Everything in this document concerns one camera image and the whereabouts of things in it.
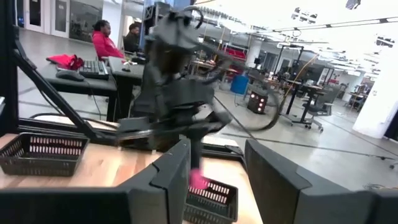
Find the computer mouse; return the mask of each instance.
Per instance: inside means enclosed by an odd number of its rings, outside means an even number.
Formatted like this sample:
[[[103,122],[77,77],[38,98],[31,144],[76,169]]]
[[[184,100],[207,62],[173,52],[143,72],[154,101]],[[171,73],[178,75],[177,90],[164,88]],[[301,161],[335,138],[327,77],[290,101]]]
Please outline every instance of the computer mouse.
[[[85,79],[82,75],[73,70],[59,70],[55,76],[57,78],[78,82],[82,82]]]

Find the pink sponge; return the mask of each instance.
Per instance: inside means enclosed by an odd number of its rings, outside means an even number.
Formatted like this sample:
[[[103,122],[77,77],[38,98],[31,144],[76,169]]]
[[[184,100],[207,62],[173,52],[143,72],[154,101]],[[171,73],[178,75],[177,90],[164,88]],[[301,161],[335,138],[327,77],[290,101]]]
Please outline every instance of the pink sponge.
[[[190,172],[190,186],[194,189],[203,190],[207,188],[208,181],[201,173],[200,169],[192,169]]]

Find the keyboard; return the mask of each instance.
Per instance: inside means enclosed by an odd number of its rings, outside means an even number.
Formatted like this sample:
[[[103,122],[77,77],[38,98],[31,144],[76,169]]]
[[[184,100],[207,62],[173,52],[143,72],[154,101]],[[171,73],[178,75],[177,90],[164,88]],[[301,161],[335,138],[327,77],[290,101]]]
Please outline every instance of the keyboard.
[[[108,80],[109,78],[105,63],[97,60],[85,60],[84,65],[79,68],[78,72],[85,78],[95,78],[100,80]]]

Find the door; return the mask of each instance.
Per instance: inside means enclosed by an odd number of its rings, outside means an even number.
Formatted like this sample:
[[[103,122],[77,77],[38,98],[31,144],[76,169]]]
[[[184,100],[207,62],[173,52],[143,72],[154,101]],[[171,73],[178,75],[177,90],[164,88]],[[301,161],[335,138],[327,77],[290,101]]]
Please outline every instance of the door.
[[[36,32],[44,32],[43,0],[25,0],[25,28]]]
[[[70,0],[53,0],[51,3],[51,34],[69,38]]]

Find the glass window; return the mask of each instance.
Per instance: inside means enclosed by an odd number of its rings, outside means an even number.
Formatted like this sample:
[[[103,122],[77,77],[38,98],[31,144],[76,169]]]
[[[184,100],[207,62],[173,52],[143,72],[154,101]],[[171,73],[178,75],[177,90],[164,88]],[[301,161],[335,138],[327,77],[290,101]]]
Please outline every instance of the glass window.
[[[86,4],[70,1],[69,38],[92,42],[91,35],[95,23],[102,19],[103,1],[91,1]]]

